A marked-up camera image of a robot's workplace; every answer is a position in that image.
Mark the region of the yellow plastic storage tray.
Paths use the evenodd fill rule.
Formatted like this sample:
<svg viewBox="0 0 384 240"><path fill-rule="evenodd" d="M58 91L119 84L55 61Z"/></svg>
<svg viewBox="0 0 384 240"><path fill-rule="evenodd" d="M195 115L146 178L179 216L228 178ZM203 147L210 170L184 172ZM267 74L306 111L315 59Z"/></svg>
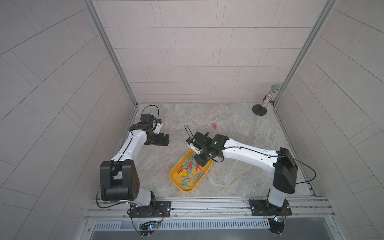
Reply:
<svg viewBox="0 0 384 240"><path fill-rule="evenodd" d="M202 168L202 171L201 172L205 172L204 176L201 177L199 180L197 180L195 183L193 183L194 180L192 180L188 185L191 186L190 188L188 187L183 187L181 186L181 181L183 180L183 177L179 177L177 172L180 168L183 168L183 165L187 162L187 161L193 161L193 168L191 169L193 175L195 175L196 173L199 173L199 172L196 172L195 168L194 168L194 162L195 159L194 159L194 156L195 156L195 152L193 150L189 150L179 161L177 164L175 164L175 166L171 169L170 171L170 174L169 174L169 177L170 177L170 180L171 182L179 189L181 190L182 192L184 193L191 193L198 185L199 183L202 181L202 179L204 178L204 176L207 174L207 172L210 170L211 166L213 165L213 161L210 160L204 167L201 167Z"/></svg>

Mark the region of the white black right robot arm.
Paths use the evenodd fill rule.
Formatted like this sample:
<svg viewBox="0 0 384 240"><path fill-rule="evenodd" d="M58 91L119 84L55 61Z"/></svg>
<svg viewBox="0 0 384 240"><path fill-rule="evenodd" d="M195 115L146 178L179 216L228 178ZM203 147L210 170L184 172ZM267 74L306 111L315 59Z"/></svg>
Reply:
<svg viewBox="0 0 384 240"><path fill-rule="evenodd" d="M298 164L290 151L280 148L278 151L264 150L242 144L223 135L210 138L208 134L197 132L187 139L187 144L196 154L195 161L204 167L216 157L241 161L274 175L269 190L266 207L281 209L287 195L296 191Z"/></svg>

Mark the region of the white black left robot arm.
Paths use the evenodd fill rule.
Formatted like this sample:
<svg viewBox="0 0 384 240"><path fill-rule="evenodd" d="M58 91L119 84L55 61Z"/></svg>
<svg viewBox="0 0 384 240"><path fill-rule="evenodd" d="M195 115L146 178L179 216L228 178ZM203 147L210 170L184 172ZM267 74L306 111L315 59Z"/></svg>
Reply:
<svg viewBox="0 0 384 240"><path fill-rule="evenodd" d="M104 202L129 202L137 207L147 207L154 199L151 191L140 185L135 166L143 146L167 146L169 135L161 132L163 123L138 123L128 130L128 138L119 152L100 166L101 186L98 190Z"/></svg>

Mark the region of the grey clothespin lower right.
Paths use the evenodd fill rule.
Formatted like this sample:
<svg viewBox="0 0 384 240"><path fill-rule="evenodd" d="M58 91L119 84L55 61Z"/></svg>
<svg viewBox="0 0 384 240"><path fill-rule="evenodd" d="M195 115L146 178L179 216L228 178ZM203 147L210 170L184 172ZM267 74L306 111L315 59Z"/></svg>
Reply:
<svg viewBox="0 0 384 240"><path fill-rule="evenodd" d="M192 177L192 180L193 183L195 183L197 180L199 180L201 177L203 177L205 174L205 172L199 172L199 173L196 173L193 177Z"/></svg>

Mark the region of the grey clothespin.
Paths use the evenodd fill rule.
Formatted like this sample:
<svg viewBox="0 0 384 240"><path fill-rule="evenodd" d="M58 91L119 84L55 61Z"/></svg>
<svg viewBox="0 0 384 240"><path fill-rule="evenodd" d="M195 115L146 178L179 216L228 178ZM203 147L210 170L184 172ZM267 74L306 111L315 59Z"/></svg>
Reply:
<svg viewBox="0 0 384 240"><path fill-rule="evenodd" d="M186 183L186 182L190 183L191 181L192 181L192 178L190 178L190 177L183 177L183 180L181 181L181 183Z"/></svg>
<svg viewBox="0 0 384 240"><path fill-rule="evenodd" d="M195 183L197 180L199 180L201 177L203 177L205 174L205 172L199 172L199 173L196 173L193 177L192 177L192 180L193 183Z"/></svg>

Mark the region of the yellow clothespin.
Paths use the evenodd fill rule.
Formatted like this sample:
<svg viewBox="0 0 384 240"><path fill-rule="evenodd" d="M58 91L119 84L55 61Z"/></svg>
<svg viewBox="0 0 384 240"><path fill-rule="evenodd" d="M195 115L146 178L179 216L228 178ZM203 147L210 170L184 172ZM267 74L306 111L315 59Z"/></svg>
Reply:
<svg viewBox="0 0 384 240"><path fill-rule="evenodd" d="M188 171L187 170L183 170L183 171L178 173L178 176L179 177L187 177L188 176Z"/></svg>

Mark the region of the grey clothespin lower left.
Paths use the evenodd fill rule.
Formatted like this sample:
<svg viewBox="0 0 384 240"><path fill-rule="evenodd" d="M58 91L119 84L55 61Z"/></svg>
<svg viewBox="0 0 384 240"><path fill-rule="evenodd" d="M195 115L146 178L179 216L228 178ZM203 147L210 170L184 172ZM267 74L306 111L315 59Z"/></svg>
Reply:
<svg viewBox="0 0 384 240"><path fill-rule="evenodd" d="M186 182L190 183L191 181L192 181L192 178L190 178L190 177L183 177L183 180L181 181L181 183L186 183Z"/></svg>

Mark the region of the ventilation grille strip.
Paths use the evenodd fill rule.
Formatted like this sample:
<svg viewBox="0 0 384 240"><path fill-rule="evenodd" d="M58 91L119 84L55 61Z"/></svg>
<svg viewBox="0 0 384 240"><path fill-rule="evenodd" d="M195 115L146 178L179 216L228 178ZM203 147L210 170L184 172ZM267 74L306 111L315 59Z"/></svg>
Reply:
<svg viewBox="0 0 384 240"><path fill-rule="evenodd" d="M138 230L143 221L136 221L134 227L131 221L98 221L94 231L133 231ZM165 220L158 230L236 230L236 229L269 229L267 219L203 219L203 220Z"/></svg>

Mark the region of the controller board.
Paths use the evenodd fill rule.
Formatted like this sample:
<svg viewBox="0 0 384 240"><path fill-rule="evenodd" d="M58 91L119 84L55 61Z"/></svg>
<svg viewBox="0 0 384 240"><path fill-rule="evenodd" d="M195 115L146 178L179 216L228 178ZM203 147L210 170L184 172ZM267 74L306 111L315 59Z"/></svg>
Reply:
<svg viewBox="0 0 384 240"><path fill-rule="evenodd" d="M148 221L139 224L139 233L143 237L150 237L160 226L160 221Z"/></svg>
<svg viewBox="0 0 384 240"><path fill-rule="evenodd" d="M269 231L275 235L282 235L285 230L285 219L283 217L269 218Z"/></svg>

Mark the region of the left corner metal profile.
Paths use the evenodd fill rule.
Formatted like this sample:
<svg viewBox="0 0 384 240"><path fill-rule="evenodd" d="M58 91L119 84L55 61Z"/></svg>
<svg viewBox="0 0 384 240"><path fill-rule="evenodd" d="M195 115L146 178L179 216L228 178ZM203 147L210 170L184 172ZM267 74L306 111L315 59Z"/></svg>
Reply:
<svg viewBox="0 0 384 240"><path fill-rule="evenodd" d="M114 66L114 69L116 70L119 78L121 79L126 91L128 92L133 104L134 104L134 108L137 109L138 108L138 102L133 94L133 91L132 89L130 88L129 86L129 83L127 81L127 78L123 72L123 69L119 63L119 60L117 58L117 55L111 45L111 42L110 40L108 39L108 36L107 36L107 33L103 27L103 24L96 12L96 8L93 4L93 1L90 1L90 0L84 0L84 5L85 5L85 8L87 10L87 12L89 13L89 16L91 18L91 21L92 23L94 24L94 27L101 39L101 42L103 44L103 46L105 47L106 51L107 51L107 54L109 55L110 59L111 59L111 62L112 62L112 65Z"/></svg>

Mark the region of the corner metal profile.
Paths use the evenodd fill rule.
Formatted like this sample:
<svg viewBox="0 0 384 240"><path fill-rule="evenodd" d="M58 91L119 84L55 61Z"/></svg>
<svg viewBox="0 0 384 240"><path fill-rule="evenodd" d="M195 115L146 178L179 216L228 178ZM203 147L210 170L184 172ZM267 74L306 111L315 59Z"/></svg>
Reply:
<svg viewBox="0 0 384 240"><path fill-rule="evenodd" d="M275 101L273 102L273 106L276 107L278 103L281 101L284 93L288 89L288 86L292 79L294 78L297 70L299 69L300 65L304 61L305 57L307 56L309 50L311 49L313 43L315 42L317 36L319 35L320 31L322 30L324 24L326 23L327 19L329 18L332 10L334 9L335 4L338 2L338 0L328 0L326 1L322 11L320 12L319 17L317 18L312 30L310 31L309 36L307 37L305 44L303 45L298 57L296 58L293 66L291 67L286 79L284 80L280 91L278 92Z"/></svg>
<svg viewBox="0 0 384 240"><path fill-rule="evenodd" d="M101 39L101 42L103 44L103 46L105 47L106 51L107 51L107 54L109 55L110 59L111 59L111 62L112 62L112 65L114 66L114 69L116 70L119 78L121 79L126 91L128 92L133 104L134 104L134 108L137 109L138 108L138 102L133 94L133 91L132 89L130 88L129 86L129 83L127 81L127 78L123 72L123 69L119 63L119 60L117 58L117 55L111 45L111 42L110 40L108 39L108 36L107 36L107 33L103 27L103 24L96 12L96 8L93 4L93 1L90 1L90 0L84 0L84 5L85 5L85 8L87 10L87 12L89 13L89 16L91 18L91 21L92 23L94 24L94 27Z"/></svg>

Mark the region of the right corner metal profile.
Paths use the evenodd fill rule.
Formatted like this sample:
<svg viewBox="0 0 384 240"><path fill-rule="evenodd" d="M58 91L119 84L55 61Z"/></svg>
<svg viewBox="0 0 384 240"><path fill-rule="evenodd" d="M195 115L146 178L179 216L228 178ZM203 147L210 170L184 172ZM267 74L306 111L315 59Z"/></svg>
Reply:
<svg viewBox="0 0 384 240"><path fill-rule="evenodd" d="M300 65L304 61L305 57L307 56L309 50L311 49L313 43L315 42L317 36L319 35L320 31L322 30L324 24L326 23L327 19L329 18L332 10L334 9L335 4L338 2L338 0L328 0L326 1L322 11L320 12L319 17L317 18L312 30L310 31L309 36L307 37L305 44L303 45L298 57L296 58L293 66L291 67L286 79L284 80L280 91L278 92L275 101L273 102L273 106L276 107L278 103L281 101L284 93L288 89L288 86L292 79L294 78L297 70L299 69Z"/></svg>

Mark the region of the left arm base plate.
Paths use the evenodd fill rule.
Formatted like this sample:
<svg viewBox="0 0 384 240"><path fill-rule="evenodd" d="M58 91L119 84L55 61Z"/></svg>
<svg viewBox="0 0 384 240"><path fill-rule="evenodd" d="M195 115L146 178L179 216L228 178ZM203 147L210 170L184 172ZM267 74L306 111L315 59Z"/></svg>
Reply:
<svg viewBox="0 0 384 240"><path fill-rule="evenodd" d="M149 206L136 207L133 206L128 214L131 218L168 218L171 211L171 201L156 201L150 203Z"/></svg>

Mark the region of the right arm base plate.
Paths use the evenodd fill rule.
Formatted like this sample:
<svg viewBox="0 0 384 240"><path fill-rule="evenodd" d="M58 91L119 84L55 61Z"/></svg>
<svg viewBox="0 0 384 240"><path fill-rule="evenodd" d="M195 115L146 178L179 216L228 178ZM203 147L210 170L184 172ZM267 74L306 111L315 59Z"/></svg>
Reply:
<svg viewBox="0 0 384 240"><path fill-rule="evenodd" d="M273 204L270 204L267 199L265 200L248 200L251 212L254 217L257 216L291 216L292 210L288 200L284 201L282 207L276 207Z"/></svg>

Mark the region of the aluminium front rail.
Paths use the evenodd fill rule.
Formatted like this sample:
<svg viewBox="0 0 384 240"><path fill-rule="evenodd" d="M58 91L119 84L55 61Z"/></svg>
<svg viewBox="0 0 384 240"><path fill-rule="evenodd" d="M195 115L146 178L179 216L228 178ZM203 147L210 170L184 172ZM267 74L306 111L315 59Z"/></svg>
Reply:
<svg viewBox="0 0 384 240"><path fill-rule="evenodd" d="M157 207L165 220L251 219L282 217L335 217L326 197L293 196L286 199L279 214L267 210L261 197L241 198L159 198Z"/></svg>

